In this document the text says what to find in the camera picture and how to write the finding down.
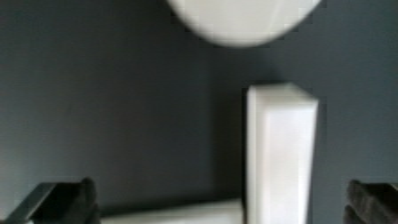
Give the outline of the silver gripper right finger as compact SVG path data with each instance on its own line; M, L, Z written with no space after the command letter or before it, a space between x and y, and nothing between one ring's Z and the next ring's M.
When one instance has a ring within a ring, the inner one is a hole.
M343 224L398 224L398 183L363 183L347 188Z

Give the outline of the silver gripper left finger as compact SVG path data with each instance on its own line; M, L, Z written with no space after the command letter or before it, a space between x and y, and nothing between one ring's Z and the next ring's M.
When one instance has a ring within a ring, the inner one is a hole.
M101 224L96 184L43 182L0 224Z

